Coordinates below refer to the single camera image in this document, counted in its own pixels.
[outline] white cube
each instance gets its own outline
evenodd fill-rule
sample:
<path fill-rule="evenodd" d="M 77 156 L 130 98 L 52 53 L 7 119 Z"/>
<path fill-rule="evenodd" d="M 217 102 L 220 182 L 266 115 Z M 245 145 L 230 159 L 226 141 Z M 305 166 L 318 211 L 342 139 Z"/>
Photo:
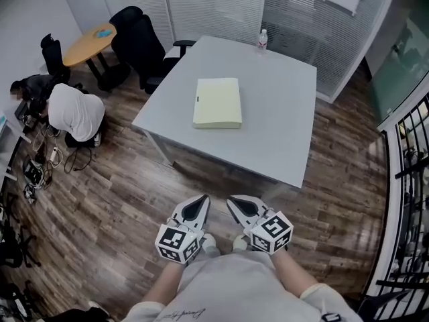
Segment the white cube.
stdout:
<path fill-rule="evenodd" d="M 164 259 L 185 264 L 198 251 L 200 243 L 196 233 L 162 224 L 155 247 Z"/>
<path fill-rule="evenodd" d="M 277 212 L 263 223 L 250 230 L 250 243 L 253 247 L 268 254 L 276 253 L 292 238 L 294 226 L 281 212 Z"/>

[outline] glass door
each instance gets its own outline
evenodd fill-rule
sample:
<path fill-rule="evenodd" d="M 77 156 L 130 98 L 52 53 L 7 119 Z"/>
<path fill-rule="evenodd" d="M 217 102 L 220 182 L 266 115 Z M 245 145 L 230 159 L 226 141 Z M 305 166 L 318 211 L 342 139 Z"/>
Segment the glass door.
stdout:
<path fill-rule="evenodd" d="M 380 124 L 412 93 L 429 71 L 429 0 L 416 0 L 406 24 L 369 84 Z"/>

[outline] water bottle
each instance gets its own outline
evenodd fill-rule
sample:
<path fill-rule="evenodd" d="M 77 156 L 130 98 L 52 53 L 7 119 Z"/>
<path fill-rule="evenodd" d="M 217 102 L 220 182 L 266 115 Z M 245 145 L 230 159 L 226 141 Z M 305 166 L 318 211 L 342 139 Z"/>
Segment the water bottle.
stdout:
<path fill-rule="evenodd" d="M 267 36 L 267 30 L 262 29 L 261 34 L 259 35 L 259 41 L 257 43 L 257 48 L 259 51 L 263 52 L 267 48 L 268 43 L 268 36 Z"/>

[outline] white shirt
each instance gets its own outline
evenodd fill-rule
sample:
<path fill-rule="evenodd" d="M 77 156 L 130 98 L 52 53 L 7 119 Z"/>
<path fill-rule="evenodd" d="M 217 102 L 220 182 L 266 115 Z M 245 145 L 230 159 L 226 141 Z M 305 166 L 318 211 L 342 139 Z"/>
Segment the white shirt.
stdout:
<path fill-rule="evenodd" d="M 49 124 L 67 131 L 78 142 L 95 136 L 105 115 L 105 106 L 100 98 L 83 94 L 78 89 L 59 83 L 49 99 Z"/>
<path fill-rule="evenodd" d="M 123 322 L 319 322 L 325 314 L 362 322 L 331 287 L 316 284 L 297 298 L 277 279 L 267 254 L 240 252 L 194 261 L 167 307 L 138 303 Z"/>

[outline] person in white shirt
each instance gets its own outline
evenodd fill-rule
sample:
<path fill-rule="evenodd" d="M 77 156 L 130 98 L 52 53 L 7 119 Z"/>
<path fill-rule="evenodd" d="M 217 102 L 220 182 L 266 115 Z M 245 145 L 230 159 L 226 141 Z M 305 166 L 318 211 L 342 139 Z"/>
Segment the person in white shirt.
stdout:
<path fill-rule="evenodd" d="M 67 131 L 65 142 L 69 148 L 100 145 L 105 106 L 96 95 L 57 84 L 41 116 L 46 114 L 52 127 Z"/>
<path fill-rule="evenodd" d="M 214 237 L 204 238 L 204 251 L 188 267 L 169 262 L 123 322 L 362 322 L 284 248 L 250 252 L 243 235 L 220 256 Z"/>

